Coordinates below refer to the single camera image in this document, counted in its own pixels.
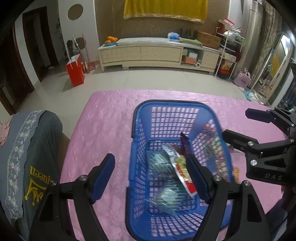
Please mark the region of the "white metal shelf rack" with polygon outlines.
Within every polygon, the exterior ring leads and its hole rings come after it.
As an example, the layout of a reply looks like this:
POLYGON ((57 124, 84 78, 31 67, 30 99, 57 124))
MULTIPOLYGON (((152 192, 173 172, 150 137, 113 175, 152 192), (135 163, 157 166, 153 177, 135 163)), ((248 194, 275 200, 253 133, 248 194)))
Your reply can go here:
POLYGON ((218 23, 215 35, 221 39, 215 76, 230 80, 237 63, 241 59, 245 38, 241 35, 240 27, 231 28, 222 23, 218 23))

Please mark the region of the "clear bag teal candies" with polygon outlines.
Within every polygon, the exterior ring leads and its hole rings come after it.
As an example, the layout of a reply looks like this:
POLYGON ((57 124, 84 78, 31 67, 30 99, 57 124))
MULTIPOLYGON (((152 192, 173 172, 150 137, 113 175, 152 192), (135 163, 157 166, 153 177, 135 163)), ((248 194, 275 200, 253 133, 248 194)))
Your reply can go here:
POLYGON ((160 212, 176 215, 187 192, 165 151, 147 151, 147 165, 152 194, 147 200, 160 212))

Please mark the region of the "standing mirror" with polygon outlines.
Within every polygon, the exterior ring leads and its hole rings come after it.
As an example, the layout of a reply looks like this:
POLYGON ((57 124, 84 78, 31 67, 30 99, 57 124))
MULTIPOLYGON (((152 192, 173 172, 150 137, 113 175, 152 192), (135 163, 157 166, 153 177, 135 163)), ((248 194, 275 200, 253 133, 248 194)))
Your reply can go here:
POLYGON ((279 33, 259 70, 250 93, 260 104, 267 104, 282 80, 294 51, 290 37, 279 33))

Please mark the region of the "red white snack packet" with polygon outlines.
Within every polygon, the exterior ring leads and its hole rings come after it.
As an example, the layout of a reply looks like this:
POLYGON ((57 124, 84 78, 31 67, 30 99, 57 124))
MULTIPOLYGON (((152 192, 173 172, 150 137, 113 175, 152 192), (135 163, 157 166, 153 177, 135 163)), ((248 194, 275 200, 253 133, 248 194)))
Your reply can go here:
POLYGON ((168 154, 170 163, 189 196, 196 196, 197 190, 187 170, 185 156, 178 152, 178 148, 175 145, 162 144, 162 148, 168 154))

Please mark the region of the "yellow hanging cloth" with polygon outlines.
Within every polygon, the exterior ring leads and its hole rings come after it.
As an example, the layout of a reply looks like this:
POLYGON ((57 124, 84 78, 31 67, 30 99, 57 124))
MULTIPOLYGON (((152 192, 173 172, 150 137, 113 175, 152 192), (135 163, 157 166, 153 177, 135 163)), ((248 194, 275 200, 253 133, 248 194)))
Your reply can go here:
POLYGON ((131 0, 125 1, 123 18, 170 18, 204 23, 207 13, 205 0, 131 0))

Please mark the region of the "blue plastic basket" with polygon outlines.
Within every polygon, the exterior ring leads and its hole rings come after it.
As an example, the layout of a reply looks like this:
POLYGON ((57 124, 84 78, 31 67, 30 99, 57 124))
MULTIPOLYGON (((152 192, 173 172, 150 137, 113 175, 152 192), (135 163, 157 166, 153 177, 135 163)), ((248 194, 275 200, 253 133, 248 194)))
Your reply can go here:
POLYGON ((205 104, 140 103, 132 122, 125 224, 135 240, 190 240, 207 211, 186 169, 193 154, 213 175, 234 181, 222 128, 205 104))

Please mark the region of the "blue tissue pack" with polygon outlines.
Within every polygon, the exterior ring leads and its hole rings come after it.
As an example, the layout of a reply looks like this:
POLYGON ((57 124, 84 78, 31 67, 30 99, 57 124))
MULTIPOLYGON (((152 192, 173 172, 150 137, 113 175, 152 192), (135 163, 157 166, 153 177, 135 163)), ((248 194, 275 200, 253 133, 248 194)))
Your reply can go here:
POLYGON ((180 41, 180 35, 178 33, 175 33, 175 32, 169 32, 168 33, 168 39, 170 41, 179 42, 180 41))

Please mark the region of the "cardboard box on cabinet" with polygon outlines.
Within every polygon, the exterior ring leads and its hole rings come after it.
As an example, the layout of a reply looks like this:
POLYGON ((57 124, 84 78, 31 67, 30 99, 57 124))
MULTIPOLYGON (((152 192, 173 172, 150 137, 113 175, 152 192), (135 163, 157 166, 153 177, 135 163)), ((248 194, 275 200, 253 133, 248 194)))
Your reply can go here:
POLYGON ((205 32, 197 32, 197 40, 202 43, 203 46, 212 48, 212 49, 219 49, 221 38, 205 33, 205 32))

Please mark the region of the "red paper bag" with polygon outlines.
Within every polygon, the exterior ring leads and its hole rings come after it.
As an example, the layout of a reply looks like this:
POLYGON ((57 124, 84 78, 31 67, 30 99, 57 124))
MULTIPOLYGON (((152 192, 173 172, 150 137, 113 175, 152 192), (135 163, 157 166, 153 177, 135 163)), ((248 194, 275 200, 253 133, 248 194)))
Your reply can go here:
POLYGON ((81 54, 72 56, 66 64, 66 69, 69 74, 71 83, 74 87, 77 87, 84 83, 85 70, 81 54))

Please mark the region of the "pink tablecloth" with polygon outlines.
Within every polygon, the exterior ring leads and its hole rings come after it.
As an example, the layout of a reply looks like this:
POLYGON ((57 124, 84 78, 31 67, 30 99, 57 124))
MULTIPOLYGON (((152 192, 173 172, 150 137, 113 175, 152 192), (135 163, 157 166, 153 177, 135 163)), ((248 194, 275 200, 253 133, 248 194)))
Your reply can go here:
POLYGON ((284 134, 270 123, 250 120, 248 108, 266 110, 256 102, 208 94, 164 90, 120 90, 93 93, 74 128, 63 164, 61 182, 88 174, 106 154, 115 156, 115 169, 94 209, 109 240, 131 240, 125 226, 125 191, 132 143, 135 108, 149 99, 189 100, 209 106, 223 129, 257 139, 260 143, 284 140, 284 134))

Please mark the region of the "colourful snack packet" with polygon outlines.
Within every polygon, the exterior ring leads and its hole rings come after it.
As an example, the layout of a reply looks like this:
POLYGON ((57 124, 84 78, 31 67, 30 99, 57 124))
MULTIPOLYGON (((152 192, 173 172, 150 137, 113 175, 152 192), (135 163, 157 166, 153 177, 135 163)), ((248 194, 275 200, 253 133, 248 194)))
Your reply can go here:
POLYGON ((220 175, 224 180, 230 181, 226 157, 222 142, 213 123, 204 126, 200 133, 201 147, 205 155, 203 165, 206 166, 213 175, 220 175))

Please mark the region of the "cream TV cabinet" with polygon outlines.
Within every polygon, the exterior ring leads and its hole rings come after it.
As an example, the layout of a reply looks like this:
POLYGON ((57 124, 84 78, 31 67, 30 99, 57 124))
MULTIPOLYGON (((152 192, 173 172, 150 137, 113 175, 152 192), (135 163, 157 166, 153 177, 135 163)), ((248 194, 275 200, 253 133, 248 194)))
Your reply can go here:
POLYGON ((220 51, 167 38, 123 38, 98 48, 102 71, 106 67, 165 67, 213 73, 220 51))

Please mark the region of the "purple snack packet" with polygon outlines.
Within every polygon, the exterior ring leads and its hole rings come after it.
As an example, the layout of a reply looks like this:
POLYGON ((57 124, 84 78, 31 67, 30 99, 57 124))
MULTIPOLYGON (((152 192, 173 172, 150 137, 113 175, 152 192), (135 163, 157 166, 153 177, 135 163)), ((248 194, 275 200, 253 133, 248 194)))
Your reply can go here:
POLYGON ((183 132, 181 132, 180 136, 181 136, 181 143, 182 143, 182 155, 185 157, 189 156, 190 154, 193 153, 190 140, 183 132))

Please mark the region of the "pile of oranges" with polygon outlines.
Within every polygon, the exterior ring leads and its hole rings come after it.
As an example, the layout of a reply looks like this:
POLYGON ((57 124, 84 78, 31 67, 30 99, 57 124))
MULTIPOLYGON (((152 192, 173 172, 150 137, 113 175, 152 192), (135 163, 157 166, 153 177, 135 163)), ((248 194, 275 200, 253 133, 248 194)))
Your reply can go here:
POLYGON ((113 36, 108 36, 105 40, 105 44, 111 44, 111 43, 116 43, 118 41, 117 37, 113 37, 113 36))

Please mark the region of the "pink gift bag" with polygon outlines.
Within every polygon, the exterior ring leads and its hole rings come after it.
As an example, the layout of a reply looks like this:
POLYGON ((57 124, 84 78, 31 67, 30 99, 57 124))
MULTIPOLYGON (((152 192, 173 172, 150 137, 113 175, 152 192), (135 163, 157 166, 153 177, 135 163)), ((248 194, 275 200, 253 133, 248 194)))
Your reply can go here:
POLYGON ((246 88, 252 82, 251 75, 247 70, 245 72, 240 71, 233 82, 238 87, 246 88))

